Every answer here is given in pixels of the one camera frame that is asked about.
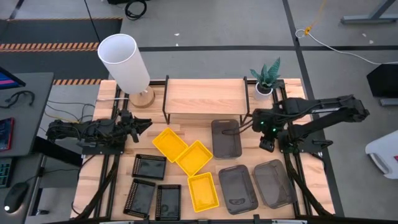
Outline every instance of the wooden lamp base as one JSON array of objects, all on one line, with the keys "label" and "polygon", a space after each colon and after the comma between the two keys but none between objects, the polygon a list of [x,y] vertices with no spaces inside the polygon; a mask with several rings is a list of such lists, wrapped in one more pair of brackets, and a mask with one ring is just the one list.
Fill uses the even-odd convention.
[{"label": "wooden lamp base", "polygon": [[148,86],[146,92],[130,95],[130,101],[136,108],[147,108],[155,101],[155,92]]}]

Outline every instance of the keyboard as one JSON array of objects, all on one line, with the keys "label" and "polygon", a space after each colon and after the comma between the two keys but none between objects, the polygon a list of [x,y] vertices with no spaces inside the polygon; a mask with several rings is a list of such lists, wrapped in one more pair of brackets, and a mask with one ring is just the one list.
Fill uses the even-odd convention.
[{"label": "keyboard", "polygon": [[0,189],[10,186],[14,165],[13,158],[0,158]]}]

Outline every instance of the potted plant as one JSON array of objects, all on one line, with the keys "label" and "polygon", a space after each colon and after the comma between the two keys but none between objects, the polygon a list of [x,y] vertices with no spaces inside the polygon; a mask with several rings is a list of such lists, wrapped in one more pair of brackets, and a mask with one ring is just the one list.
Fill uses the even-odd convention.
[{"label": "potted plant", "polygon": [[255,87],[254,97],[256,100],[266,100],[274,89],[276,80],[280,77],[278,75],[280,66],[280,57],[274,62],[274,64],[267,70],[267,65],[264,64],[261,70],[261,74],[258,74],[255,70],[250,69],[251,74],[257,78],[257,84]]}]

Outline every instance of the white chair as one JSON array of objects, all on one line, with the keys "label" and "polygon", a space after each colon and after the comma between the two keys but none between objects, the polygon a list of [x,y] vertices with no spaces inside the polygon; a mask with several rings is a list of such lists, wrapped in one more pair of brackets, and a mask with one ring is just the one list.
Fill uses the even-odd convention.
[{"label": "white chair", "polygon": [[365,152],[385,177],[398,179],[398,131],[370,142]]}]

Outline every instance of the computer mouse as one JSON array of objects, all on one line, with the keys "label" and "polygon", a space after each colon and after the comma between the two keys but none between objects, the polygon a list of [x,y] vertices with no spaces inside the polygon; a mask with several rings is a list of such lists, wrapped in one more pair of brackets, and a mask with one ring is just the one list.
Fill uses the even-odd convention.
[{"label": "computer mouse", "polygon": [[14,184],[4,199],[4,209],[7,213],[13,213],[22,205],[29,184],[25,182]]}]

